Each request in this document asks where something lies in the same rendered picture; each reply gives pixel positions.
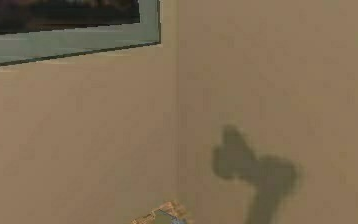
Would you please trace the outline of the grey framed dark picture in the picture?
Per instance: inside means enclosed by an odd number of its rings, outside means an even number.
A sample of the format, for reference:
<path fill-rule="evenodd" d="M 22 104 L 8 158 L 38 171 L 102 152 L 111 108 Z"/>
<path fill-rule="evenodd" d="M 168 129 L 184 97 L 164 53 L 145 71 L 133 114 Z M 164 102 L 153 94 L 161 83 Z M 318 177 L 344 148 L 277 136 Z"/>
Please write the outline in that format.
<path fill-rule="evenodd" d="M 160 0 L 0 0 L 0 66 L 160 42 Z"/>

